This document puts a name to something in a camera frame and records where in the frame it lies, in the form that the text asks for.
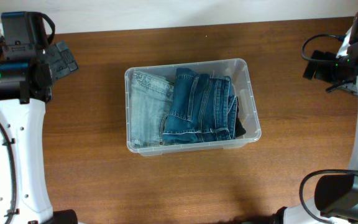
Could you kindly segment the clear plastic storage bin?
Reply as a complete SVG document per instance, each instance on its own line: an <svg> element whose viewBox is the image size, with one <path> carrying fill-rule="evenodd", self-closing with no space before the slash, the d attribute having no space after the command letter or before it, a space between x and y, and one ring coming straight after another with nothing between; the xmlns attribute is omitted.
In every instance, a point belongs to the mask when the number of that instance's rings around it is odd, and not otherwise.
<svg viewBox="0 0 358 224"><path fill-rule="evenodd" d="M176 70L178 68L189 68L196 73L207 73L216 77L229 76L232 80L234 94L239 102L239 119L246 129L245 135L226 141L200 142L193 144L165 144L155 147L135 148L130 143L130 121L131 121L131 80L135 70L151 73L166 78L175 83ZM173 152L199 151L207 149L230 149L245 146L248 143L256 142L262 135L257 109L255 106L254 94L249 77L248 66L243 59L215 60L208 62L182 63L174 65L159 65L151 67L134 67L126 71L124 75L126 89L126 141L127 148L133 153L142 156L155 156Z"/></svg>

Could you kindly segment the black fuzzy garment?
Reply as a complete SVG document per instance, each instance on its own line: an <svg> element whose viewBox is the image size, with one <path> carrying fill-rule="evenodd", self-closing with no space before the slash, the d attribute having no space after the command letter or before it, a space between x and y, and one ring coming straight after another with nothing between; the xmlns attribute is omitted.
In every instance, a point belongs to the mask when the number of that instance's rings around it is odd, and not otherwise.
<svg viewBox="0 0 358 224"><path fill-rule="evenodd" d="M246 129L243 127L241 120L239 119L239 102L238 102L237 110L236 110L235 137L239 138L245 135L246 132L247 132Z"/></svg>

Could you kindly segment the light blue jeans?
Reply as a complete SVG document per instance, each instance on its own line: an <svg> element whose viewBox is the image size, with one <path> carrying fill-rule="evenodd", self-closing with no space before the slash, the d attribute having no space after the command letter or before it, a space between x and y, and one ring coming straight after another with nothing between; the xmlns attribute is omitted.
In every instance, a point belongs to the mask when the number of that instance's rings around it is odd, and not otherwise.
<svg viewBox="0 0 358 224"><path fill-rule="evenodd" d="M173 83L135 70L130 88L130 143L135 148L162 145L165 120L173 103Z"/></svg>

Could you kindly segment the dark blue jeans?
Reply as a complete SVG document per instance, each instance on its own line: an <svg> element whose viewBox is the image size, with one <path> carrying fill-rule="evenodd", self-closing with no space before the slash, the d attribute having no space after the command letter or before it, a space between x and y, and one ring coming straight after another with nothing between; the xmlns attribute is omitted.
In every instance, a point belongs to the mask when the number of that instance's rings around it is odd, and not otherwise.
<svg viewBox="0 0 358 224"><path fill-rule="evenodd" d="M173 103L166 118L165 144L193 144L236 138L238 100L229 76L178 68Z"/></svg>

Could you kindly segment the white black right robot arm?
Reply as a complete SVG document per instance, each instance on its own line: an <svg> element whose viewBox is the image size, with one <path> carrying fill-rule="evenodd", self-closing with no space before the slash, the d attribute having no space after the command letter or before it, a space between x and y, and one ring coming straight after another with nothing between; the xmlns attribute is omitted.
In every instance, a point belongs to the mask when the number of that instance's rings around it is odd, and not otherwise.
<svg viewBox="0 0 358 224"><path fill-rule="evenodd" d="M329 83L326 92L346 91L358 99L358 12L345 35L335 35L342 43L338 53L315 50L303 74L307 79ZM299 187L300 204L283 207L270 223L358 223L358 107L354 146L347 169L317 170L306 175Z"/></svg>

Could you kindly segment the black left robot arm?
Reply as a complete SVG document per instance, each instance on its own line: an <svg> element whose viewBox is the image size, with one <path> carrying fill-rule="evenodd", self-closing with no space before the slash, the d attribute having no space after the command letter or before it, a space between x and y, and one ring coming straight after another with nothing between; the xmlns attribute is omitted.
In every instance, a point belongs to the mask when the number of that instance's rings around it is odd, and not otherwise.
<svg viewBox="0 0 358 224"><path fill-rule="evenodd" d="M0 223L76 223L53 209L44 172L42 130L53 84L77 71L65 42L54 42L41 12L4 12L0 38Z"/></svg>

